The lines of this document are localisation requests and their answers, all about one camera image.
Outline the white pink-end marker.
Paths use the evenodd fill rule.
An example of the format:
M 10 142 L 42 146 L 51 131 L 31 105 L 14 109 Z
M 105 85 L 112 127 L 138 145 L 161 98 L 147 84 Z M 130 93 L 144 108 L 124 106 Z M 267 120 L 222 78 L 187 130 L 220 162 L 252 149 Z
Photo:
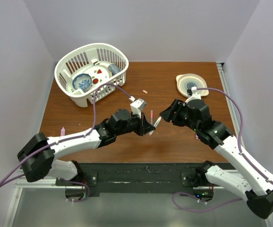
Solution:
M 153 126 L 155 127 L 155 129 L 151 130 L 151 131 L 149 132 L 149 135 L 152 135 L 152 134 L 153 134 L 153 132 L 156 130 L 158 124 L 160 123 L 161 119 L 162 119 L 162 117 L 160 116 L 160 117 L 156 120 L 156 122 L 155 122 L 154 125 L 153 125 Z

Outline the pink highlighter pen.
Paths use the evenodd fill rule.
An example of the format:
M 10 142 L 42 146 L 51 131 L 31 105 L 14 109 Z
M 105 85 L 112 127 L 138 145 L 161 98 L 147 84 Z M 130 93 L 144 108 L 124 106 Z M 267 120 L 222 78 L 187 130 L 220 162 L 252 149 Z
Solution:
M 153 110 L 150 111 L 150 123 L 153 125 Z

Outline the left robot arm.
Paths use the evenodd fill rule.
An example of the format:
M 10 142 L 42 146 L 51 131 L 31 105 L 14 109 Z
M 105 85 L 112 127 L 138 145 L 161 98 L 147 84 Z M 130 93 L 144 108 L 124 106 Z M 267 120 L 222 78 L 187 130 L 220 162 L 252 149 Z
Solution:
M 143 136 L 155 130 L 144 113 L 136 115 L 119 109 L 86 131 L 59 137 L 46 137 L 43 133 L 33 136 L 17 154 L 26 180 L 30 183 L 46 176 L 63 178 L 71 185 L 79 185 L 83 174 L 77 162 L 61 161 L 60 158 L 86 149 L 95 149 L 115 142 L 120 135 L 134 132 Z

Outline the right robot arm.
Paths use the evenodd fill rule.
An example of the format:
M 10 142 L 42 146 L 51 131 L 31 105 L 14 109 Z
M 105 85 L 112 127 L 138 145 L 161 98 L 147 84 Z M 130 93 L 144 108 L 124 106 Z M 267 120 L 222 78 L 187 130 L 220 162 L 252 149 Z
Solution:
M 249 209 L 262 219 L 273 213 L 273 174 L 238 146 L 237 137 L 223 123 L 212 119 L 203 100 L 183 102 L 175 99 L 159 115 L 166 122 L 195 131 L 202 143 L 226 158 L 241 174 L 241 177 L 234 176 L 206 161 L 196 169 L 195 179 L 199 185 L 212 183 L 225 188 L 244 200 Z

